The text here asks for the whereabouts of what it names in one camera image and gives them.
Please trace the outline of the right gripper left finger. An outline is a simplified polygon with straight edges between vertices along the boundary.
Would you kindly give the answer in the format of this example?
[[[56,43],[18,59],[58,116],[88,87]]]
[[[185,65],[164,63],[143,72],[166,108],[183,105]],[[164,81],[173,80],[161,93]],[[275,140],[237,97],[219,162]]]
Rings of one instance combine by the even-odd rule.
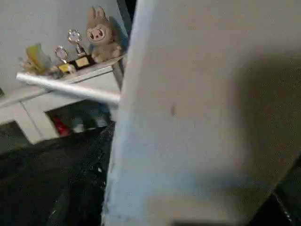
[[[67,186],[49,214],[48,226],[101,226],[114,127],[90,133],[84,155],[71,167]]]

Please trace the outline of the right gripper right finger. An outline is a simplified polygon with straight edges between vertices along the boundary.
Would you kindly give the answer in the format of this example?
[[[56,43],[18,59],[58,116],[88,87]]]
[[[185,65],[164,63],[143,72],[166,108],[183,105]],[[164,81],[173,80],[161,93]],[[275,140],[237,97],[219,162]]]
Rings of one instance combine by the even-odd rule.
[[[256,213],[257,226],[301,224],[301,160],[298,159]]]

